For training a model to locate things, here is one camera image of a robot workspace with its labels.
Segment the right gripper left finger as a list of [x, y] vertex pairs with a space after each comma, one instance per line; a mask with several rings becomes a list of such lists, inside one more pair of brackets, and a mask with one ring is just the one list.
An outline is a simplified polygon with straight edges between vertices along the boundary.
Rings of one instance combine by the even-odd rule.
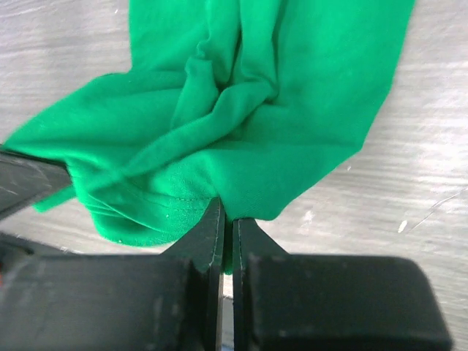
[[1, 236], [3, 350], [220, 350], [225, 211], [160, 254], [72, 254]]

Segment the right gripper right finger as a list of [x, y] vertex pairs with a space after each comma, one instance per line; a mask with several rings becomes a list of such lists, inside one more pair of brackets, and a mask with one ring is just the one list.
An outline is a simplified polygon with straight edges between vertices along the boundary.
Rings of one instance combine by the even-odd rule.
[[236, 350], [451, 350], [427, 276], [403, 257], [290, 254], [233, 222]]

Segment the green t shirt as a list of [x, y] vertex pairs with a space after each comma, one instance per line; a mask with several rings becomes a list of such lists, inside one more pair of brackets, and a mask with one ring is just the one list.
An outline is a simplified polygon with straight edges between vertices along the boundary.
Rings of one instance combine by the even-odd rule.
[[98, 233], [178, 240], [218, 197], [275, 219], [358, 152], [393, 81], [413, 1], [131, 1], [132, 67], [96, 78], [4, 146], [63, 162]]

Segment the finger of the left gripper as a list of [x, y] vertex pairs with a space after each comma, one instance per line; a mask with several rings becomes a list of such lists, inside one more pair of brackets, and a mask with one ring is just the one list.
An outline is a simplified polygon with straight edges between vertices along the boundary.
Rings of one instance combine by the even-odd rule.
[[1, 218], [33, 205], [71, 185], [63, 163], [1, 151]]

